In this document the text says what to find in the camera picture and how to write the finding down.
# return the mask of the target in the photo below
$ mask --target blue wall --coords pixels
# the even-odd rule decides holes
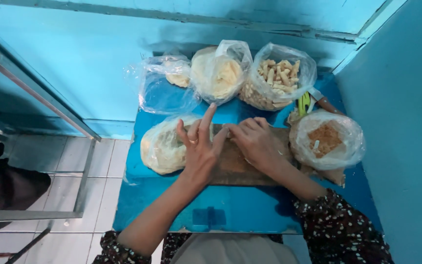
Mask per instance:
[[[422,263],[422,1],[409,0],[338,75],[395,263]]]
[[[385,0],[74,0],[121,8],[280,24],[307,25],[325,31],[358,33]]]
[[[289,45],[307,51],[320,67],[327,68],[336,67],[356,46],[213,24],[0,5],[0,43],[85,123],[93,120],[98,130],[93,129],[103,137],[131,137],[138,102],[136,87],[127,86],[123,79],[123,67],[151,56],[154,51],[173,46],[196,51],[207,45],[218,45],[222,39],[247,41],[253,50],[259,50],[269,41]],[[3,108],[0,111],[14,114],[17,109],[19,114],[36,112],[53,116],[11,83],[0,80],[0,90],[5,94],[16,93],[29,106],[21,109],[18,104],[0,104]],[[51,118],[49,123],[67,129],[60,120]]]

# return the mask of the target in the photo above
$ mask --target bag of crackers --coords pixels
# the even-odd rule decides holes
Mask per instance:
[[[356,165],[366,152],[358,123],[325,110],[314,111],[297,121],[291,127],[289,141],[295,158],[318,171]]]
[[[317,64],[303,51],[268,43],[256,55],[239,98],[260,110],[278,111],[315,84]]]

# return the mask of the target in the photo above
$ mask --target sleeve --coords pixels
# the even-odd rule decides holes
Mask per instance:
[[[100,239],[102,254],[92,264],[149,264],[151,257],[143,257],[117,243],[119,231],[107,231]]]
[[[334,190],[327,191],[311,203],[294,203],[312,263],[393,263],[372,222]]]

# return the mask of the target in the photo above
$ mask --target hand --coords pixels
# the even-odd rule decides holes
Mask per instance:
[[[284,164],[285,148],[270,131],[270,125],[263,117],[248,118],[239,125],[225,124],[245,158],[259,171],[271,176],[272,171]]]
[[[183,120],[177,124],[177,134],[187,147],[185,169],[179,179],[191,184],[206,186],[211,181],[211,172],[218,163],[228,128],[222,128],[210,141],[210,124],[216,112],[216,104],[212,103],[202,119],[196,120],[188,130],[183,127]]]

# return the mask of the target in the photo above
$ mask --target knife handle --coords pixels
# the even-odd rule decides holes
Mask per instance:
[[[330,101],[326,98],[326,96],[322,97],[322,99],[318,100],[317,103],[326,111],[332,114],[339,114],[345,116],[341,111],[339,111],[335,106],[333,106]]]

